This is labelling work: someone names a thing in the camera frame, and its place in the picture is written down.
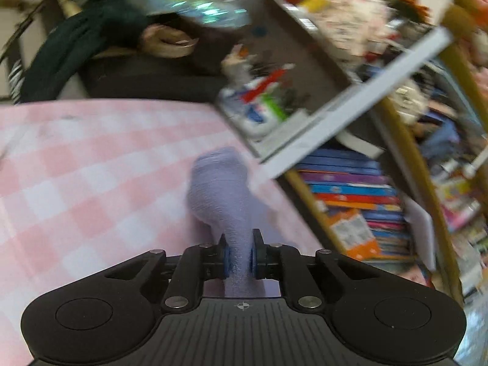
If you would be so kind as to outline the lavender knit sweater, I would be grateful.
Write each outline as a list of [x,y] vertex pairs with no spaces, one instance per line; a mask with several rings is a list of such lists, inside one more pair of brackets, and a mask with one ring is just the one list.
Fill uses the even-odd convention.
[[279,283],[257,280],[251,272],[253,231],[266,243],[284,243],[275,213],[248,187],[248,170],[233,147],[200,155],[194,161],[187,194],[194,217],[210,227],[213,239],[225,236],[229,247],[229,276],[223,281],[226,297],[280,295]]

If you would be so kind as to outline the orange white boxes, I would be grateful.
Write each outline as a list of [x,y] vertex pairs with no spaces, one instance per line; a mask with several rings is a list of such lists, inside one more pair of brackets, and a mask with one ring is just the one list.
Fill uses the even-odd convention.
[[332,237],[340,251],[359,260],[374,259],[380,255],[380,246],[364,216],[358,209],[348,209],[327,217]]

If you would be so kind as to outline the row of colourful books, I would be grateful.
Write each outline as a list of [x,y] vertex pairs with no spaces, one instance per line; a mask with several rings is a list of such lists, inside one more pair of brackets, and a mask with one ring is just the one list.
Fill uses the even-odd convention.
[[380,255],[370,260],[414,256],[400,193],[378,161],[357,151],[322,147],[304,157],[296,171],[327,224],[337,212],[361,212],[380,246]]

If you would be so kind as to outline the white tub green lid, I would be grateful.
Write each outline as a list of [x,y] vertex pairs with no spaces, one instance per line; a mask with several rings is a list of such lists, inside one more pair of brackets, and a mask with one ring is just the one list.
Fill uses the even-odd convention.
[[270,93],[262,93],[237,116],[237,126],[248,139],[261,141],[287,118],[279,100]]

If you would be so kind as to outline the pink checkered tablecloth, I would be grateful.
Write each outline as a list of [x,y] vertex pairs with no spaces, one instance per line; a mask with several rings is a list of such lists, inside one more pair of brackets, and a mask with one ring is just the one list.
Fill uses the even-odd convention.
[[31,355],[20,320],[41,294],[150,249],[204,242],[188,212],[192,164],[235,148],[282,242],[312,254],[302,217],[212,108],[103,99],[1,109],[1,362]]

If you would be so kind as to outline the wooden bookshelf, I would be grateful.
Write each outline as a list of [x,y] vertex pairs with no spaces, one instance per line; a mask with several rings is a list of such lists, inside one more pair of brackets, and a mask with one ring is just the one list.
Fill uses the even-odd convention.
[[[410,258],[360,262],[463,303],[487,268],[486,0],[452,0],[440,26],[453,42],[317,149],[349,149],[378,161],[402,203],[403,195],[411,197],[432,217],[434,272],[415,247]],[[296,165],[285,182],[319,227],[321,243],[343,254]]]

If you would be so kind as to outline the white tablet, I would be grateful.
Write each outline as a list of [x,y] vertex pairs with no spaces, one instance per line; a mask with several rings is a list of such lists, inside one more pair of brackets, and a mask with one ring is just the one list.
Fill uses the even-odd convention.
[[411,197],[403,195],[403,202],[405,220],[410,226],[416,253],[427,270],[434,272],[437,265],[432,217]]

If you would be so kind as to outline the red tassel pen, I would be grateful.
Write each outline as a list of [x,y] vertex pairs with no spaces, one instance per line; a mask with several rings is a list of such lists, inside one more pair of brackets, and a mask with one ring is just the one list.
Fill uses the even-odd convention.
[[272,71],[271,74],[261,80],[256,86],[250,87],[245,93],[243,93],[243,95],[241,96],[241,100],[245,104],[252,102],[262,93],[264,93],[271,84],[277,83],[281,77],[283,77],[288,71],[292,70],[294,67],[295,64],[292,63],[283,64],[280,68]]

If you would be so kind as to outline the beige wrist watch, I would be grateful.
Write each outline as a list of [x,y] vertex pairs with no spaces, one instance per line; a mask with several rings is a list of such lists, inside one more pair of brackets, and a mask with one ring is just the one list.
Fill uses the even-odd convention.
[[182,30],[164,25],[150,25],[141,35],[141,49],[145,53],[164,59],[178,59],[194,52],[199,39]]

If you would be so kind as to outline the dark green cloth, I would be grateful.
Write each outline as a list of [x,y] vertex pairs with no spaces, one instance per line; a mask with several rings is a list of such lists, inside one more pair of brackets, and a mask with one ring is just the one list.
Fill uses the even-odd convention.
[[65,19],[30,63],[19,102],[55,100],[87,60],[111,46],[135,49],[150,24],[144,14],[122,1],[85,8]]

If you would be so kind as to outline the white shelf post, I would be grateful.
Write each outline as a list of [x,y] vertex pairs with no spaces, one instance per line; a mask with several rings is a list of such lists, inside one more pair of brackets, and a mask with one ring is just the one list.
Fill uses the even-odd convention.
[[271,156],[261,161],[262,170],[272,179],[280,177],[310,152],[367,113],[412,73],[453,42],[445,27],[435,27],[406,50],[383,71],[365,83],[354,84],[312,115]]

